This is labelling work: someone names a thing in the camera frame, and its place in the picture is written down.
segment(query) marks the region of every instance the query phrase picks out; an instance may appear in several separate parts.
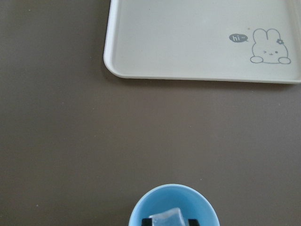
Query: cup rim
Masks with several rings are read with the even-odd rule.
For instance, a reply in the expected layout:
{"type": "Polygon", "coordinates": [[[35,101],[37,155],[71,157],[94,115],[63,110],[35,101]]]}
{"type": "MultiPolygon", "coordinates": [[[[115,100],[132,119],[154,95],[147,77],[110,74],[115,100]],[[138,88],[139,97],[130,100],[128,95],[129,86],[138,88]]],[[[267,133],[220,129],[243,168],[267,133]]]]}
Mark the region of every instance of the cup rim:
{"type": "Polygon", "coordinates": [[[203,201],[205,201],[205,203],[207,204],[207,206],[209,207],[210,211],[212,213],[214,213],[214,221],[217,223],[217,225],[220,225],[219,224],[219,220],[217,218],[217,215],[216,215],[216,212],[214,211],[212,205],[210,204],[210,202],[201,194],[199,193],[198,191],[194,190],[193,188],[191,187],[188,187],[188,186],[185,186],[185,185],[180,185],[180,184],[165,184],[165,185],[160,185],[160,186],[157,186],[151,190],[149,190],[145,195],[143,195],[140,200],[137,202],[137,204],[135,205],[132,213],[131,213],[131,216],[130,216],[130,221],[129,221],[129,226],[131,226],[132,224],[132,221],[134,221],[134,215],[136,214],[136,212],[138,211],[138,208],[140,207],[140,204],[144,201],[144,199],[146,197],[148,197],[150,194],[156,192],[157,190],[160,190],[162,188],[166,188],[166,187],[179,187],[179,188],[184,188],[186,190],[189,190],[190,192],[193,192],[195,193],[197,196],[199,196],[203,201]]]}

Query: rabbit face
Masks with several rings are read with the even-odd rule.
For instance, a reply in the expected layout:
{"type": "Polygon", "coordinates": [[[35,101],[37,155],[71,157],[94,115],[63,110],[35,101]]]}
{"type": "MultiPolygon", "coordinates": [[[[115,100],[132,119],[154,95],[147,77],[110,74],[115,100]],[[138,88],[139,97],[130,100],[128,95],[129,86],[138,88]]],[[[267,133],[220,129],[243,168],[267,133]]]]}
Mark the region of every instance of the rabbit face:
{"type": "Polygon", "coordinates": [[[257,29],[253,33],[253,63],[289,64],[287,48],[275,29],[257,29]]]}
{"type": "Polygon", "coordinates": [[[287,50],[283,45],[275,45],[270,42],[254,45],[255,56],[263,58],[264,63],[279,63],[280,57],[287,57],[287,50]]]}

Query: flower on rabbit ear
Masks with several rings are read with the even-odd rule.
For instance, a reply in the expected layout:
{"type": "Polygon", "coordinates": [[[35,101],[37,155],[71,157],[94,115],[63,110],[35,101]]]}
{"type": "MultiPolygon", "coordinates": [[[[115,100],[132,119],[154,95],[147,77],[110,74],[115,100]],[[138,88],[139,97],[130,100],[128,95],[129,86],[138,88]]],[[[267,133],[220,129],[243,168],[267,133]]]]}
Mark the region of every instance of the flower on rabbit ear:
{"type": "Polygon", "coordinates": [[[279,45],[282,45],[282,44],[284,44],[284,42],[283,42],[283,40],[282,40],[282,39],[277,39],[277,43],[278,43],[279,45]]]}

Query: plastic tray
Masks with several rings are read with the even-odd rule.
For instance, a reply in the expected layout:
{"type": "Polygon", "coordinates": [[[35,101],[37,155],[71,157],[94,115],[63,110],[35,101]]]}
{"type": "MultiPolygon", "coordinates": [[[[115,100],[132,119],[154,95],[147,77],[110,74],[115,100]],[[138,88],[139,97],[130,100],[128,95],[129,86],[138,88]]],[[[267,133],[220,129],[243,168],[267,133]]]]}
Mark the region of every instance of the plastic tray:
{"type": "Polygon", "coordinates": [[[112,0],[116,76],[301,82],[301,0],[112,0]]]}

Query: rabbit paw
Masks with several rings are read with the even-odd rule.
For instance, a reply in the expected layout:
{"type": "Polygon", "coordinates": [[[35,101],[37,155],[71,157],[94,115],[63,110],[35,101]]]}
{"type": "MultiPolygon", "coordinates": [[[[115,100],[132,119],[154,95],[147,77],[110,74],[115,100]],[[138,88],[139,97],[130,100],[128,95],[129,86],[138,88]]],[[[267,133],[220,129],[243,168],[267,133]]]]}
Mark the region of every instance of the rabbit paw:
{"type": "Polygon", "coordinates": [[[261,63],[263,62],[263,58],[261,56],[253,56],[251,57],[251,62],[252,63],[261,63]]]}
{"type": "Polygon", "coordinates": [[[287,58],[287,57],[280,57],[278,59],[279,63],[281,64],[285,64],[285,65],[288,65],[291,63],[291,59],[290,58],[287,58]]]}

